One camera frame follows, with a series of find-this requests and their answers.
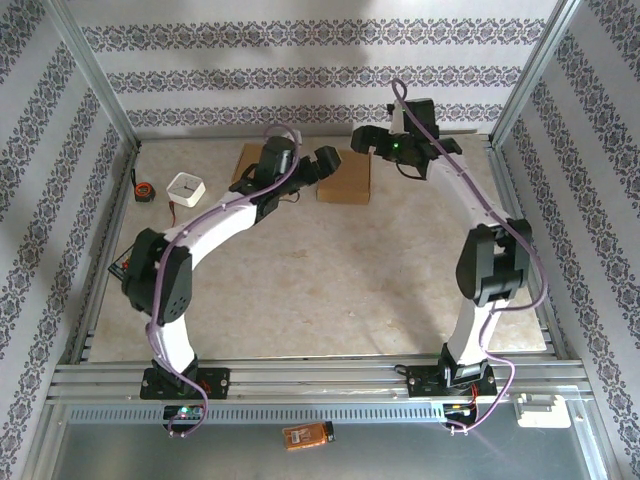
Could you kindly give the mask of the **brown cardboard box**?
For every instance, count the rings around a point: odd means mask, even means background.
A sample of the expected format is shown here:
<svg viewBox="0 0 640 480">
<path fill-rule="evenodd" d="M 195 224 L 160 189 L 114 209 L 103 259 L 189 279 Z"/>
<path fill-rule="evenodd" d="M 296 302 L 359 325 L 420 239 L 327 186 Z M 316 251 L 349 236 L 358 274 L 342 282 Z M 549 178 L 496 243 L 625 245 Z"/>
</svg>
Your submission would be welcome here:
<svg viewBox="0 0 640 480">
<path fill-rule="evenodd" d="M 343 205 L 368 205 L 371 196 L 371 155 L 350 150 L 338 151 L 341 165 L 328 178 L 321 180 L 316 200 Z"/>
<path fill-rule="evenodd" d="M 262 149 L 263 144 L 245 143 L 243 145 L 231 178 L 232 184 L 236 183 L 252 164 L 259 162 Z"/>
</svg>

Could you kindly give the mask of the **white square clock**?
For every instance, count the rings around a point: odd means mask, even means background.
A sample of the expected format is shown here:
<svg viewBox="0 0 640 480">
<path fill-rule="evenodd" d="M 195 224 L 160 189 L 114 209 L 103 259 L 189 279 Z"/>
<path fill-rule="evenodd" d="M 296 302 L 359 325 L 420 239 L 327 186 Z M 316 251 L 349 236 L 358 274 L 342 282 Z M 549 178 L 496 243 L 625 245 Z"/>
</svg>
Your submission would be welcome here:
<svg viewBox="0 0 640 480">
<path fill-rule="evenodd" d="M 166 187 L 169 200 L 187 208 L 195 207 L 205 191 L 204 181 L 186 172 L 177 173 Z"/>
</svg>

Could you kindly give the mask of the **orange black tape measure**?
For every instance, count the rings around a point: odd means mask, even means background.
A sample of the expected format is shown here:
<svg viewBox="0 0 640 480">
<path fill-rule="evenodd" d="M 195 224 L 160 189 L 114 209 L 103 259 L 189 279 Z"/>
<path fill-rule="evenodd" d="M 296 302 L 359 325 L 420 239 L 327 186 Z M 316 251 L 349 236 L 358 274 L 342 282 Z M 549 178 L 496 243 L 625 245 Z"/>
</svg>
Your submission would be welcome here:
<svg viewBox="0 0 640 480">
<path fill-rule="evenodd" d="M 155 199 L 156 191 L 154 187 L 148 182 L 138 182 L 135 169 L 131 170 L 130 178 L 133 185 L 134 199 L 136 202 L 149 203 Z"/>
</svg>

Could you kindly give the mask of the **orange electronic board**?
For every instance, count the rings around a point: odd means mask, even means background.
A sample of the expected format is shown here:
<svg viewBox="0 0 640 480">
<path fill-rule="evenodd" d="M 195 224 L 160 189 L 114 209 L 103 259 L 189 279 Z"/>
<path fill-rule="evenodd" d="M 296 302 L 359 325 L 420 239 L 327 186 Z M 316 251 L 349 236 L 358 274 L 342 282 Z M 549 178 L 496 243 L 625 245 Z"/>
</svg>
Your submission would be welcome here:
<svg viewBox="0 0 640 480">
<path fill-rule="evenodd" d="M 313 448 L 331 443 L 335 440 L 335 431 L 332 421 L 316 422 L 284 428 L 285 449 L 295 451 Z"/>
</svg>

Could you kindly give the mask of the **grey metal sheet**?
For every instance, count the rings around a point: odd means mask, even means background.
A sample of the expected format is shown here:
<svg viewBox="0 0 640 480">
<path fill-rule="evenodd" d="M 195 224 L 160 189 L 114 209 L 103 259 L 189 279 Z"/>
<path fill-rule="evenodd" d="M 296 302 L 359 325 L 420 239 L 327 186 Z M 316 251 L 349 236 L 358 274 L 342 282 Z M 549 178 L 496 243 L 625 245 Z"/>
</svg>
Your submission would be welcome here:
<svg viewBox="0 0 640 480">
<path fill-rule="evenodd" d="M 288 451 L 279 425 L 207 426 L 171 440 L 158 426 L 67 428 L 54 480 L 610 480 L 571 429 L 496 416 L 468 436 L 434 424 L 338 425 L 327 445 Z"/>
</svg>

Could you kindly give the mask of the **aluminium frame post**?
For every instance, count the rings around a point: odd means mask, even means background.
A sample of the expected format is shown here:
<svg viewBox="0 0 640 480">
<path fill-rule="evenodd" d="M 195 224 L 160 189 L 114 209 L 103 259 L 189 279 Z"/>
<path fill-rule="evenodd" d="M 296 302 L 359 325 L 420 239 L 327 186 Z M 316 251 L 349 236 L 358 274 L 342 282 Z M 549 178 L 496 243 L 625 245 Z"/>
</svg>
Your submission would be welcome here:
<svg viewBox="0 0 640 480">
<path fill-rule="evenodd" d="M 493 148 L 504 143 L 583 2 L 584 0 L 557 0 L 539 41 L 532 50 L 496 125 L 489 134 L 489 142 Z"/>
<path fill-rule="evenodd" d="M 66 0 L 41 0 L 56 29 L 62 36 L 85 80 L 96 94 L 111 123 L 135 151 L 140 139 L 118 100 L 106 74 L 72 15 Z"/>
</svg>

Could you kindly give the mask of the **aluminium mounting rail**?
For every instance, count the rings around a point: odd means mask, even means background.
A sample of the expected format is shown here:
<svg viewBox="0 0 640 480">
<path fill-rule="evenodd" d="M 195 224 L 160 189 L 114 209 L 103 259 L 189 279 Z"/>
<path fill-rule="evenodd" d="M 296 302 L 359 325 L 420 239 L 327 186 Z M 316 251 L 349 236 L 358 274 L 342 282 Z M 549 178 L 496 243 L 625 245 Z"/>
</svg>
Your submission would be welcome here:
<svg viewBox="0 0 640 480">
<path fill-rule="evenodd" d="M 516 376 L 513 394 L 561 394 L 592 399 L 592 386 L 580 360 L 522 354 L 509 358 Z M 203 361 L 230 370 L 227 401 L 266 403 L 390 403 L 409 401 L 397 365 L 433 365 L 433 356 L 364 356 Z M 82 363 L 55 368 L 48 404 L 138 404 L 144 362 Z"/>
</svg>

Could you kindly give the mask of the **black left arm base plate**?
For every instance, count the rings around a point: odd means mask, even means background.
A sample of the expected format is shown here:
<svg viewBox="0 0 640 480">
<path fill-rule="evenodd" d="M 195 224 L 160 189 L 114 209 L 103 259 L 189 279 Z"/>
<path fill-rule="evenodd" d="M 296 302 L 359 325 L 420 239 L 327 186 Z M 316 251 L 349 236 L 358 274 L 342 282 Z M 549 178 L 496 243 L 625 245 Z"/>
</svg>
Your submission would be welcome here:
<svg viewBox="0 0 640 480">
<path fill-rule="evenodd" d="M 206 393 L 208 399 L 225 400 L 230 386 L 230 373 L 227 368 L 195 367 L 187 373 L 187 377 Z M 139 395 L 143 400 L 202 398 L 194 387 L 160 367 L 151 367 L 144 371 Z"/>
</svg>

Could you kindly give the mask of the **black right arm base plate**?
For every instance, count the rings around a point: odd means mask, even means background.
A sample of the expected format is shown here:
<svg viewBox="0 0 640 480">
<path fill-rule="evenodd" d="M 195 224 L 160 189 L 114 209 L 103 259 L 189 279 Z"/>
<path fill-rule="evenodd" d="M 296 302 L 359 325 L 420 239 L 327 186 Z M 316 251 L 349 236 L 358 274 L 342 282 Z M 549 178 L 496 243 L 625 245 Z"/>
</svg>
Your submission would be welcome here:
<svg viewBox="0 0 640 480">
<path fill-rule="evenodd" d="M 457 376 L 459 370 L 437 365 L 394 366 L 394 372 L 405 379 L 411 398 L 497 394 L 494 372 L 487 362 L 472 366 L 471 372 L 462 376 Z"/>
</svg>

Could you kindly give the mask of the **white plastic bracket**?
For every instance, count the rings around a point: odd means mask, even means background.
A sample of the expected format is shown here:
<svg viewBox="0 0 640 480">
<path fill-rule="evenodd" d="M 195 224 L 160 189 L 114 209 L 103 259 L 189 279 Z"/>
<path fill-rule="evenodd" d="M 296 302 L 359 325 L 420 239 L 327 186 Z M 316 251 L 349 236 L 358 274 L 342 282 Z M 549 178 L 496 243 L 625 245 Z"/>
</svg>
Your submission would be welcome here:
<svg viewBox="0 0 640 480">
<path fill-rule="evenodd" d="M 567 429 L 572 425 L 566 399 L 561 395 L 520 393 L 513 404 L 521 428 Z"/>
</svg>

